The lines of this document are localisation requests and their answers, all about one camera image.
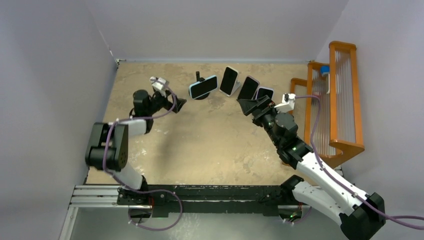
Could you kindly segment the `white case phone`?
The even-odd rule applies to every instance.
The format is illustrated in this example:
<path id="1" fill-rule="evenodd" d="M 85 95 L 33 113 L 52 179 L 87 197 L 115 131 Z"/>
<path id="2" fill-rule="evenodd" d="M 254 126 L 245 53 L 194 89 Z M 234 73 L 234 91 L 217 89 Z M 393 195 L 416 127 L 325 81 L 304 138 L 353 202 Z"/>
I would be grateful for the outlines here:
<path id="1" fill-rule="evenodd" d="M 230 97 L 232 95 L 233 86 L 235 82 L 238 81 L 238 77 L 239 72 L 236 69 L 227 66 L 224 70 L 219 90 L 226 96 Z"/>

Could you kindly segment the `lilac case phone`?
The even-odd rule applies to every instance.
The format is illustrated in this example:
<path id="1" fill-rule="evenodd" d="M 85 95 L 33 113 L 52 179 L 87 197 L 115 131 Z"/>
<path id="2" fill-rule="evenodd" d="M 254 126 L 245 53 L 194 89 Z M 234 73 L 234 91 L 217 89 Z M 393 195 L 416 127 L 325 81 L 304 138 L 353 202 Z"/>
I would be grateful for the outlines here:
<path id="1" fill-rule="evenodd" d="M 257 89 L 254 99 L 260 99 L 264 96 L 268 96 L 270 99 L 272 99 L 273 95 L 274 90 L 272 88 L 261 86 Z"/>

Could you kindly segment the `purple case phone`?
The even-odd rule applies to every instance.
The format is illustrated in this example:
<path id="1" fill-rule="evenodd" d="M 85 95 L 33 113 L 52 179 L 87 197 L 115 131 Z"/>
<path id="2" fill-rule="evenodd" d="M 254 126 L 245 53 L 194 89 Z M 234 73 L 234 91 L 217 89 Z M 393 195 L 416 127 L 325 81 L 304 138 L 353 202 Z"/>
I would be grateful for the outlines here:
<path id="1" fill-rule="evenodd" d="M 252 100 L 256 94 L 260 82 L 252 76 L 247 76 L 244 80 L 241 90 L 237 96 L 237 100 Z"/>

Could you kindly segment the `black round base phone stand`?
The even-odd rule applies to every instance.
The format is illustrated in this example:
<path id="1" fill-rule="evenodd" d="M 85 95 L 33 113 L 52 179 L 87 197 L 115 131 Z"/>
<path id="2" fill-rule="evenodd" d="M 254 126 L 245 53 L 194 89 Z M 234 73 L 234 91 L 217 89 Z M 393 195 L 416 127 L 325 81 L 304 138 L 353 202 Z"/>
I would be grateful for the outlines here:
<path id="1" fill-rule="evenodd" d="M 201 77 L 200 72 L 195 72 L 196 82 L 189 86 L 189 95 L 194 100 L 206 99 L 213 90 L 209 84 L 209 78 Z"/>

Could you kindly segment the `blue case phone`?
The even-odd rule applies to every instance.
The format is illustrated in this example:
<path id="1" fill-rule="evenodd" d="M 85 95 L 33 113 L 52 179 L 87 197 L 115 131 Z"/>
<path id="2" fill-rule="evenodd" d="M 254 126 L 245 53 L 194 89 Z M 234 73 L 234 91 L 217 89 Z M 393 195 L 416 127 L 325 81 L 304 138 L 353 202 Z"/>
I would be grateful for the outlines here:
<path id="1" fill-rule="evenodd" d="M 200 97 L 215 91 L 217 88 L 218 78 L 216 75 L 211 75 L 203 81 L 192 83 L 188 87 L 188 92 L 192 99 L 199 99 Z"/>

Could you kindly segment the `silver metal phone stand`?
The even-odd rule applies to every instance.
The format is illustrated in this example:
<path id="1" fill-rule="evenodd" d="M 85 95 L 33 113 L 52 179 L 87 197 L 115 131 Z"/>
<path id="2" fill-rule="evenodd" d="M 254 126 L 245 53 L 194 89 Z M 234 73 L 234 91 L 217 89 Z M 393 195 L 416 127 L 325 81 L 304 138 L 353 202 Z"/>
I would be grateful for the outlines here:
<path id="1" fill-rule="evenodd" d="M 236 93 L 236 91 L 239 89 L 240 86 L 241 86 L 241 83 L 239 81 L 236 81 L 234 83 L 234 86 L 233 86 L 232 92 L 231 92 L 231 95 L 232 96 Z"/>

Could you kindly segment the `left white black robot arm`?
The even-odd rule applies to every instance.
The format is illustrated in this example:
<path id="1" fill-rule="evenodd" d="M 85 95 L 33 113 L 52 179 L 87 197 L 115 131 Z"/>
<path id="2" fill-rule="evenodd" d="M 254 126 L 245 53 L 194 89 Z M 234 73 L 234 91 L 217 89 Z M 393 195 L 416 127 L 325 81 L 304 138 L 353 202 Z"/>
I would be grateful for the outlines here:
<path id="1" fill-rule="evenodd" d="M 148 185 L 146 178 L 128 163 L 129 140 L 151 131 L 155 113 L 162 109 L 168 114 L 178 113 L 187 100 L 178 98 L 170 90 L 155 90 L 153 95 L 149 95 L 146 90 L 140 89 L 132 97 L 133 109 L 128 119 L 93 124 L 85 163 L 113 177 L 124 189 L 130 190 L 132 201 L 142 205 L 149 199 Z"/>

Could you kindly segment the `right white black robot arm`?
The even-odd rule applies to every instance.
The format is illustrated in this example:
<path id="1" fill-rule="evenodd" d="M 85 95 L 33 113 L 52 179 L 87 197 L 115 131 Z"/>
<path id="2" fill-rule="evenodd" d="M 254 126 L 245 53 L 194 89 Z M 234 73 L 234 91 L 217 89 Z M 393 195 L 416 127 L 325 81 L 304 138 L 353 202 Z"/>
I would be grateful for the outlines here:
<path id="1" fill-rule="evenodd" d="M 253 124 L 266 131 L 282 162 L 316 184 L 293 175 L 281 185 L 284 202 L 311 206 L 333 220 L 349 240 L 369 240 L 385 225 L 386 220 L 380 215 L 385 211 L 383 198 L 347 181 L 298 137 L 298 125 L 289 114 L 294 108 L 294 94 L 286 94 L 280 104 L 268 96 L 240 99 L 238 103 L 243 114 L 251 115 Z"/>

